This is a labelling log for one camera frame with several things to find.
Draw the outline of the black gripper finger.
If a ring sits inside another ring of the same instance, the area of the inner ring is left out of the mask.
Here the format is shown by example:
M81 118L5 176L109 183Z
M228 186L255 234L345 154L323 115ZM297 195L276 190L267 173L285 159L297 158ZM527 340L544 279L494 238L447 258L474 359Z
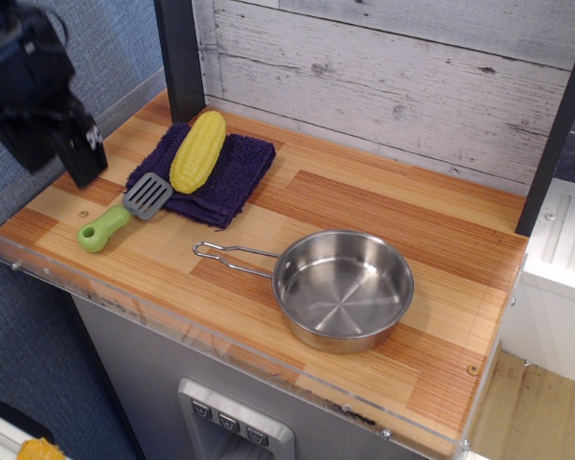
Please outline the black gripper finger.
M103 137L89 114L69 113L57 123L52 140L62 164L79 188L90 185L107 168Z
M26 118L0 115L0 142L30 173L39 171L57 155L48 131Z

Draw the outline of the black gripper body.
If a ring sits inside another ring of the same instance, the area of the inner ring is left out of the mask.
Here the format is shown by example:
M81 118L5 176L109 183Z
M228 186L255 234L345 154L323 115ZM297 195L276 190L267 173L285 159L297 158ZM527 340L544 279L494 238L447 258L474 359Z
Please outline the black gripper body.
M74 75L59 42L0 42L0 142L21 144L36 129L49 135L65 124L94 144L96 125L69 88Z

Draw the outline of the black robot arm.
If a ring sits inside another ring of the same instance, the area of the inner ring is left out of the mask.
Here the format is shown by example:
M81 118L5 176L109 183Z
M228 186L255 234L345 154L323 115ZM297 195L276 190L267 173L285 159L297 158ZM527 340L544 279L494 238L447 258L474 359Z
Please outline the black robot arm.
M67 41L42 9L0 1L0 142L31 173L58 157L84 188L107 161L99 127L71 91Z

